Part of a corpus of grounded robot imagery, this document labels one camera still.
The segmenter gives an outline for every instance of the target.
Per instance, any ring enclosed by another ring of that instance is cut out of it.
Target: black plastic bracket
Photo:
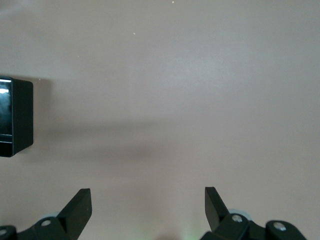
[[[0,76],[0,157],[12,157],[34,142],[32,82]]]
[[[211,231],[201,240],[307,240],[289,222],[272,220],[263,228],[241,214],[230,214],[214,187],[205,188],[205,215]]]
[[[0,226],[0,240],[77,240],[92,214],[90,189],[81,189],[57,217],[46,217],[25,231]]]

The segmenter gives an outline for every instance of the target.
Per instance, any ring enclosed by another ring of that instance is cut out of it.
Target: black box
[[[34,143],[34,86],[0,76],[0,157],[12,157]]]

